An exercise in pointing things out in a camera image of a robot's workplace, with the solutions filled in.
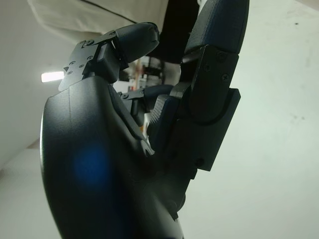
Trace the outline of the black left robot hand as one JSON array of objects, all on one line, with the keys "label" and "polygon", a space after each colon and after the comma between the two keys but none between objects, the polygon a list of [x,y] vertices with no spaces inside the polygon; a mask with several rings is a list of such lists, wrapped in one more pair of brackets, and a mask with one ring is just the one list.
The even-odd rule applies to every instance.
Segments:
[{"label": "black left robot hand", "polygon": [[64,239],[181,239],[178,211],[198,170],[210,171],[240,101],[230,83],[247,0],[208,0],[181,58],[180,81],[119,94],[128,64],[160,41],[135,23],[80,42],[47,99],[40,159]]}]

